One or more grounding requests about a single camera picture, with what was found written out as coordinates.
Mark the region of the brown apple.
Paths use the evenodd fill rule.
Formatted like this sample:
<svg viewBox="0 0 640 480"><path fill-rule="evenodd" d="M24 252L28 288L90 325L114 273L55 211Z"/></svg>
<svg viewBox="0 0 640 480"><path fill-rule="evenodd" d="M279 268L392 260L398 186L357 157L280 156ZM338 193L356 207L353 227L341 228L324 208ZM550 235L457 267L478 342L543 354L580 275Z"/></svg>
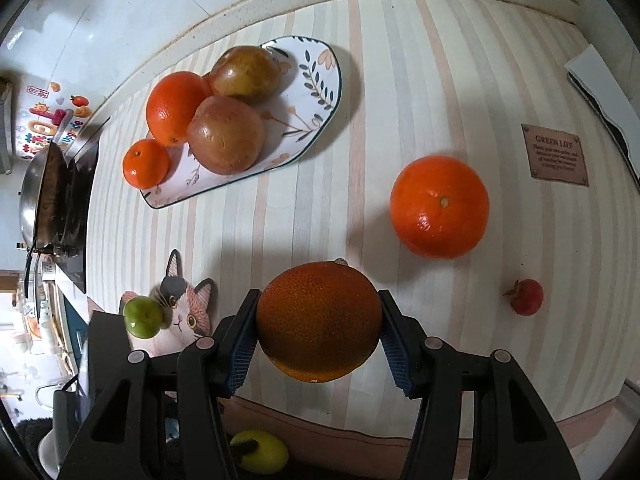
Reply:
<svg viewBox="0 0 640 480"><path fill-rule="evenodd" d="M258 104L279 87L280 63L262 47L233 47L218 58L204 80L215 96L230 96L246 104Z"/></svg>
<svg viewBox="0 0 640 480"><path fill-rule="evenodd" d="M254 165L265 144L262 118L247 104L210 96L186 129L195 159L214 174L240 174Z"/></svg>

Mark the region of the colourful wall stickers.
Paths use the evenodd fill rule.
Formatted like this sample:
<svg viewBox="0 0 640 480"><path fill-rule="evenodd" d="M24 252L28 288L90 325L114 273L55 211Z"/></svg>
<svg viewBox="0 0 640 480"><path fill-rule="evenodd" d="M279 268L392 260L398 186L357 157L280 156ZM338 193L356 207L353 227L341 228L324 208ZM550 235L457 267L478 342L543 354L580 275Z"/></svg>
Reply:
<svg viewBox="0 0 640 480"><path fill-rule="evenodd" d="M58 81L26 78L16 98L14 145L18 158L29 160L62 132L58 143L72 144L93 114L85 94L65 88Z"/></svg>

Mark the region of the black gas stove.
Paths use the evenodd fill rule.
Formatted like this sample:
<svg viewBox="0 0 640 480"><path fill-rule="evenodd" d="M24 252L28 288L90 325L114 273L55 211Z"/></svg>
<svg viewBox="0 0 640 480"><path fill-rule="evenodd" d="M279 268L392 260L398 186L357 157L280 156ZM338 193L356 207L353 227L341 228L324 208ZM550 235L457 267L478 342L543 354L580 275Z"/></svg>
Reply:
<svg viewBox="0 0 640 480"><path fill-rule="evenodd" d="M32 252L25 243L27 257L23 281L24 292L29 292L29 283L36 279L36 272L32 270L34 262L40 261L44 256L70 257L79 252L80 231L88 211L94 171L94 163L89 159L96 157L96 148L102 129L102 125L90 126L88 131L76 139L67 150L63 150L61 144L58 143L58 140L61 139L59 134L51 141L61 148L70 172L70 183L67 185L64 200L66 211L63 217L64 222L60 223L61 229L53 244L41 252Z"/></svg>

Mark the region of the striped cat tablecloth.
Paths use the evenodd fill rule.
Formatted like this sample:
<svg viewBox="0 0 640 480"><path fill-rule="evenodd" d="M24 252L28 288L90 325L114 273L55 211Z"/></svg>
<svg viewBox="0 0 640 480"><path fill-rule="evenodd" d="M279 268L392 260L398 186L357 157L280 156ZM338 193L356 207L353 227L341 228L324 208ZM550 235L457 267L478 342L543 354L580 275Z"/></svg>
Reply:
<svg viewBox="0 0 640 480"><path fill-rule="evenodd" d="M116 108L89 208L88 296L116 310L178 250L190 281L215 281L224 316L291 266L343 258L430 334L509 350L567 443L585 445L639 340L638 188L565 70L586 35L495 0L334 0L234 32L181 67L201 72L228 47L286 34L330 44L343 75L336 115L294 162L155 210L122 177L149 89ZM428 154L463 160L488 191L486 233L456 260L413 255L390 224L397 175ZM544 289L531 316L503 297L524 278Z"/></svg>

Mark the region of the steel wok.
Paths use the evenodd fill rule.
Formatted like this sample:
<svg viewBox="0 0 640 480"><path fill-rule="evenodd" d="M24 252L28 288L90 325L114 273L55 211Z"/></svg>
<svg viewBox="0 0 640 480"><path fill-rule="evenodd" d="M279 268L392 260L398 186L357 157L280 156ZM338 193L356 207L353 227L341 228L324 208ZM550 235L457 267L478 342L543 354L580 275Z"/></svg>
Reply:
<svg viewBox="0 0 640 480"><path fill-rule="evenodd" d="M25 243L32 252L53 244L66 211L64 200L70 172L58 144L51 142L28 164L18 215Z"/></svg>

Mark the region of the yellow round object below table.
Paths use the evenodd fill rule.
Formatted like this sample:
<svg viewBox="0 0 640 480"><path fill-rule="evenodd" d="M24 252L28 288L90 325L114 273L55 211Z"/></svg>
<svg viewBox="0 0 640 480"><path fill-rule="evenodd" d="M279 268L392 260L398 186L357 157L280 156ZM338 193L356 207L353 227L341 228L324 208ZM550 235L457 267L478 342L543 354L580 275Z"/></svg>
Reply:
<svg viewBox="0 0 640 480"><path fill-rule="evenodd" d="M273 434L244 430L230 441L235 463L252 474L275 474L288 463L288 448Z"/></svg>

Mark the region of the dark small orange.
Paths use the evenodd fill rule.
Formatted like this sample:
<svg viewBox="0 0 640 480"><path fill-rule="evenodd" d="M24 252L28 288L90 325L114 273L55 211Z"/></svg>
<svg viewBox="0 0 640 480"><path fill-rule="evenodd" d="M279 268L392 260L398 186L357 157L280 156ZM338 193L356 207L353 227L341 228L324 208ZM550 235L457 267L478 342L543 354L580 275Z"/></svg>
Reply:
<svg viewBox="0 0 640 480"><path fill-rule="evenodd" d="M378 346L382 304L370 280L336 261L296 266L262 291L256 313L262 351L300 382L332 382Z"/></svg>

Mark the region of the oval floral ceramic plate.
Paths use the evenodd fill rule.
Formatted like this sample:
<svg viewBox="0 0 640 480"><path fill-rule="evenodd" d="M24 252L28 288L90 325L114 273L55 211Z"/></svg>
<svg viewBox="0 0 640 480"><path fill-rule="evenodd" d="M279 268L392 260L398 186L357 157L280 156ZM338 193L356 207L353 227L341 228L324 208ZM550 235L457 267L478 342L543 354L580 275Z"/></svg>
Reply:
<svg viewBox="0 0 640 480"><path fill-rule="evenodd" d="M232 98L206 100L190 123L188 142L168 150L166 178L141 192L151 208L294 162L326 130L342 97L333 49L319 39L283 36L265 42L262 50L280 63L279 87L253 106Z"/></svg>

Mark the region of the small mandarin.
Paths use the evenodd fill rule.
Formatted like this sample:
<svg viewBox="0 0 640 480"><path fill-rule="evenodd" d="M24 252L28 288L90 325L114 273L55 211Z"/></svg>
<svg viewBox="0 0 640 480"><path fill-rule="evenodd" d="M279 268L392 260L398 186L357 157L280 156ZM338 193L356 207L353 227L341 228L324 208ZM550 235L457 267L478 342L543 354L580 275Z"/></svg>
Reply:
<svg viewBox="0 0 640 480"><path fill-rule="evenodd" d="M130 146L122 159L122 174L133 188L146 190L159 185L170 169L166 148L154 139L142 139Z"/></svg>

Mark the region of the small red cherry tomato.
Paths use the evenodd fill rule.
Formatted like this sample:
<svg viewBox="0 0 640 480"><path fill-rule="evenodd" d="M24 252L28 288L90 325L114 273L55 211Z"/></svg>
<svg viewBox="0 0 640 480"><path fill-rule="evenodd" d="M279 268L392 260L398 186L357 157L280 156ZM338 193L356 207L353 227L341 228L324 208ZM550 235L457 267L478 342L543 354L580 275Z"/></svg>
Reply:
<svg viewBox="0 0 640 480"><path fill-rule="evenodd" d="M544 289L541 284L532 278L516 280L514 284L503 293L503 297L509 299L512 310L521 316L536 314L544 303Z"/></svg>

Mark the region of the white paper on black device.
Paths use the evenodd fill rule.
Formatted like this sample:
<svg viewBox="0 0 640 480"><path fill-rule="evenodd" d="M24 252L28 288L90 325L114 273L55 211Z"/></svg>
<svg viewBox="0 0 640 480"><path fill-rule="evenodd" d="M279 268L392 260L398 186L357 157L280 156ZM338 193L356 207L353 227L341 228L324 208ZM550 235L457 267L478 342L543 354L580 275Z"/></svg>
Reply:
<svg viewBox="0 0 640 480"><path fill-rule="evenodd" d="M603 122L639 186L640 120L592 44L565 64L570 83Z"/></svg>

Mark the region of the large orange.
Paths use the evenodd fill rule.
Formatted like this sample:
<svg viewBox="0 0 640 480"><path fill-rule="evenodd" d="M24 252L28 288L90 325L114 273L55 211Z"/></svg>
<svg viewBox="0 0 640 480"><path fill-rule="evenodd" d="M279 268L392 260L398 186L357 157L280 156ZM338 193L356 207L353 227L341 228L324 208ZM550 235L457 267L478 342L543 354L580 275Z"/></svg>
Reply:
<svg viewBox="0 0 640 480"><path fill-rule="evenodd" d="M186 129L195 111L212 94L196 73L175 72L153 88L145 107L145 119L153 138L165 146L186 143Z"/></svg>

